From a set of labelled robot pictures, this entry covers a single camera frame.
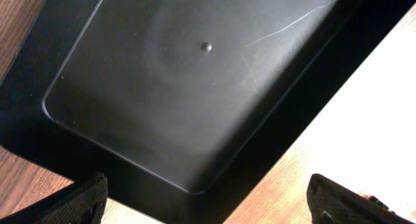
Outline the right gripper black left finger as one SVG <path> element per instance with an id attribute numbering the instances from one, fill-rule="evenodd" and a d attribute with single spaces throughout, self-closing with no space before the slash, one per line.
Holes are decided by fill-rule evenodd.
<path id="1" fill-rule="evenodd" d="M 108 180 L 95 173 L 1 219 L 1 224 L 100 224 L 108 197 Z"/>

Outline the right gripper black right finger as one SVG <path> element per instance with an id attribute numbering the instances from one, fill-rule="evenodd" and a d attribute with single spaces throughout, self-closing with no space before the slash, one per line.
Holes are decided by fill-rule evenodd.
<path id="1" fill-rule="evenodd" d="M 313 224 L 412 224 L 375 196 L 358 195 L 318 173 L 310 178 L 307 204 Z"/>

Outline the black rectangular bin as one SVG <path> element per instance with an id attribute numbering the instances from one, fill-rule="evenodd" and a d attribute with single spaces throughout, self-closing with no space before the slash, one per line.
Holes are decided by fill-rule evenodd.
<path id="1" fill-rule="evenodd" d="M 1 145 L 166 223 L 220 223 L 415 0 L 46 0 Z"/>

